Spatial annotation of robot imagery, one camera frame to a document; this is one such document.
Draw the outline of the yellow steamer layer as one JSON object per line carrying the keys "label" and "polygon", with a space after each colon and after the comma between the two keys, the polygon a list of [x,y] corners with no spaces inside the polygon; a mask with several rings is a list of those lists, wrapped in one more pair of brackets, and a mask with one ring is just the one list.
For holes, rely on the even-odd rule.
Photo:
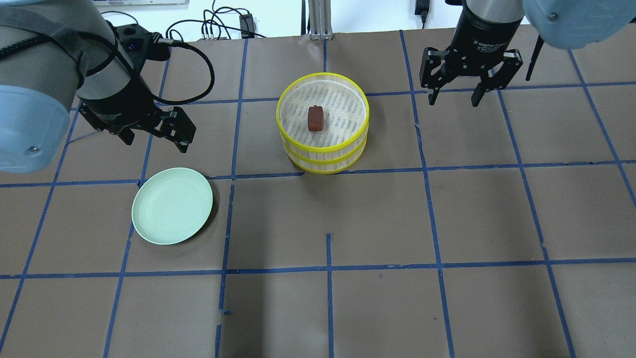
{"label": "yellow steamer layer", "polygon": [[284,137],[282,140],[285,152],[294,165],[305,172],[327,175],[342,172],[356,163],[366,149],[367,138],[368,135],[365,134],[347,147],[333,151],[324,149],[309,151],[293,145]]}
{"label": "yellow steamer layer", "polygon": [[331,153],[357,146],[370,126],[370,107],[361,87],[331,72],[305,75],[289,84],[276,106],[280,137],[302,151]]}

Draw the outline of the brown bun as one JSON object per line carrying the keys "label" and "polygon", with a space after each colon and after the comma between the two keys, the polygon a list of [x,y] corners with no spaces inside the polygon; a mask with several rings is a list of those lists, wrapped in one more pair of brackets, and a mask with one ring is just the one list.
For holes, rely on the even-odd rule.
{"label": "brown bun", "polygon": [[307,128],[310,132],[321,132],[324,129],[324,109],[313,105],[308,108]]}

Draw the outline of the light green plate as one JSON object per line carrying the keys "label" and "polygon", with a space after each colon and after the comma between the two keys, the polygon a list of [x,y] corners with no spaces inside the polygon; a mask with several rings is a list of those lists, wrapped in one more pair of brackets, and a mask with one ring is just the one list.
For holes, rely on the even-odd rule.
{"label": "light green plate", "polygon": [[134,198],[134,229],[146,242],[174,245],[194,236],[213,209],[208,180],[193,169],[171,168],[150,177]]}

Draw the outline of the black power adapter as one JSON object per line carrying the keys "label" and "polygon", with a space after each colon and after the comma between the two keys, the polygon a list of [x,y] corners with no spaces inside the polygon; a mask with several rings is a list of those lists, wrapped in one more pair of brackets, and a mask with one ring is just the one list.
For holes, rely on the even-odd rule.
{"label": "black power adapter", "polygon": [[240,31],[243,38],[254,38],[256,36],[256,26],[251,13],[240,14]]}

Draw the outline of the aluminium frame post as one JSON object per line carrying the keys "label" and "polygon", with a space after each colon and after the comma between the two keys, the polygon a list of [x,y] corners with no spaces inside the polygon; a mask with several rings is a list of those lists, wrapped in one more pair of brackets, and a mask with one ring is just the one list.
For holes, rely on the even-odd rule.
{"label": "aluminium frame post", "polygon": [[309,21],[309,30],[306,29],[306,34],[315,41],[332,40],[331,0],[307,0],[306,3],[306,18]]}

